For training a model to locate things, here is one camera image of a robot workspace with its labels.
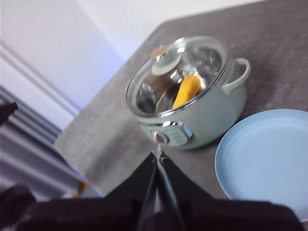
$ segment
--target gray tablecloth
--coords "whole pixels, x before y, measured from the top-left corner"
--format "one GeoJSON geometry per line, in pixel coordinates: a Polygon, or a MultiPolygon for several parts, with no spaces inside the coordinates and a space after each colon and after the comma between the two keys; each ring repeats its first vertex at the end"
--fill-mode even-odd
{"type": "MultiPolygon", "coordinates": [[[[308,111],[307,0],[264,1],[167,21],[56,141],[67,160],[104,194],[126,179],[156,148],[126,105],[125,85],[158,45],[203,34],[224,38],[234,57],[247,58],[251,63],[247,103],[241,118],[277,108],[308,111]]],[[[214,170],[218,143],[216,140],[197,150],[165,152],[204,190],[215,198],[226,198],[214,170]]]]}

